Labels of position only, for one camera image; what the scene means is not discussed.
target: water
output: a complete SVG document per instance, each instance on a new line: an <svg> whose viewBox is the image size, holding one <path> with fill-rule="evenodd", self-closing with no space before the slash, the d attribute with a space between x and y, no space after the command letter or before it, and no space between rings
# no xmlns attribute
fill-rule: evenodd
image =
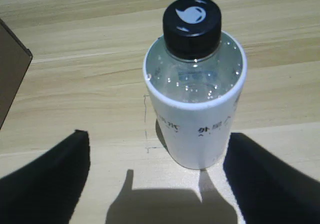
<svg viewBox="0 0 320 224"><path fill-rule="evenodd" d="M183 60L172 56L160 37L146 60L147 79L166 97L184 103L202 103L227 93L243 68L237 44L224 32L216 51L203 59Z"/></svg>

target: black bottle cap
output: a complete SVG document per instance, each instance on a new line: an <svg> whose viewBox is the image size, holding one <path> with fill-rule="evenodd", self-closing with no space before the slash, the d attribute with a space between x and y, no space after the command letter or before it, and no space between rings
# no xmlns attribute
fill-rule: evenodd
<svg viewBox="0 0 320 224"><path fill-rule="evenodd" d="M220 43L221 11L212 0L176 0L162 23L166 48L178 58L204 58Z"/></svg>

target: bottle neck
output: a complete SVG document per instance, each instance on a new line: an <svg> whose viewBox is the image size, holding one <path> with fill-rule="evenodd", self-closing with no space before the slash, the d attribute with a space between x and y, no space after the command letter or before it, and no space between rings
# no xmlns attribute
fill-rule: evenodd
<svg viewBox="0 0 320 224"><path fill-rule="evenodd" d="M183 63L190 63L190 64L195 64L195 63L200 63L200 62L203 62L205 60L208 60L209 58L211 58L212 56L214 56L220 49L220 46L221 46L221 40L219 41L219 44L217 46L217 48L214 50L214 52L212 52L211 54L205 56L205 57L202 57L202 58L199 58L199 59L183 59L183 58L180 58L180 57L177 57L175 55L173 55L167 48L166 44L164 44L164 49L166 51L166 53L172 57L173 59L176 59L177 61L179 62L183 62Z"/></svg>

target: water bottle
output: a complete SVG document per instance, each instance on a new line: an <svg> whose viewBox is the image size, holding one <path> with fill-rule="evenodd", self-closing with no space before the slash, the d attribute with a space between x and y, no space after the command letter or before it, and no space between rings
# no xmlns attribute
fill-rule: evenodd
<svg viewBox="0 0 320 224"><path fill-rule="evenodd" d="M246 55L221 30L211 0L176 0L162 23L163 36L144 58L144 80L170 155L186 168L207 168L226 150Z"/></svg>

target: wood grain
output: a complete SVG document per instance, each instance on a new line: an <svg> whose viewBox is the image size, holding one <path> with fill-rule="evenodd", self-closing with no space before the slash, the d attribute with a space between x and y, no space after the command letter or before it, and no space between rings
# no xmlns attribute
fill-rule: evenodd
<svg viewBox="0 0 320 224"><path fill-rule="evenodd" d="M0 0L0 17L34 59L0 131L0 176L74 129L91 170L71 223L104 223L127 169L134 189L191 189L198 172L160 144L142 62L174 0ZM320 181L320 0L215 0L248 57L234 131ZM208 170L242 223L221 163Z"/></svg>

